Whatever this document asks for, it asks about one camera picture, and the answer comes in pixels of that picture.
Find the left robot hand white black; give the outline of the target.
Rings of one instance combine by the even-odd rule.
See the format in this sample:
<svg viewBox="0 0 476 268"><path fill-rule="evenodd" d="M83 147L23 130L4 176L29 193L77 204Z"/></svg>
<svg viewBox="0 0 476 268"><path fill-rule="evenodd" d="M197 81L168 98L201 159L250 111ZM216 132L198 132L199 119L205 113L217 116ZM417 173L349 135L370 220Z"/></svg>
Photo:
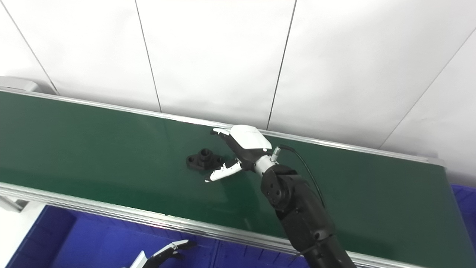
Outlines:
<svg viewBox="0 0 476 268"><path fill-rule="evenodd" d="M180 251L187 251L196 247L196 241L184 239L171 242L150 257L147 257L144 251L140 251L138 256L131 264L131 268L158 268L169 258L183 259L183 254Z"/></svg>

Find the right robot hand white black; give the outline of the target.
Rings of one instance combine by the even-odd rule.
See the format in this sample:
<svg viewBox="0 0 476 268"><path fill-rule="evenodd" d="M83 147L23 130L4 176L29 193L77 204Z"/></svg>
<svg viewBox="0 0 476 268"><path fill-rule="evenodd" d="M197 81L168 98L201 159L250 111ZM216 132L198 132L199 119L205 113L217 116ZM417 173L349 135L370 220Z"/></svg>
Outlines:
<svg viewBox="0 0 476 268"><path fill-rule="evenodd" d="M256 128L235 125L230 129L213 128L212 135L219 136L235 155L235 159L224 163L205 177L205 182L218 181L240 171L252 171L263 177L276 162L271 159L272 144Z"/></svg>

